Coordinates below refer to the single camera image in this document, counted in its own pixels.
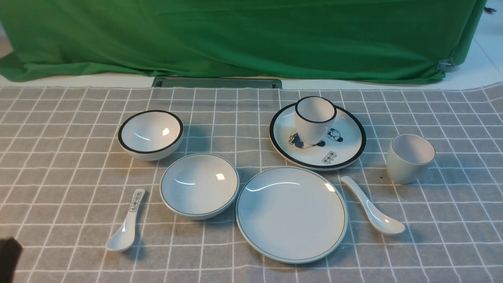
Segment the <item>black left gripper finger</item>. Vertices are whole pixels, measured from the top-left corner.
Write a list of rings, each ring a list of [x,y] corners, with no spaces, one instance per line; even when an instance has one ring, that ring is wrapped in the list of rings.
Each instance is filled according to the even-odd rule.
[[[14,238],[0,240],[0,282],[12,283],[23,247]]]

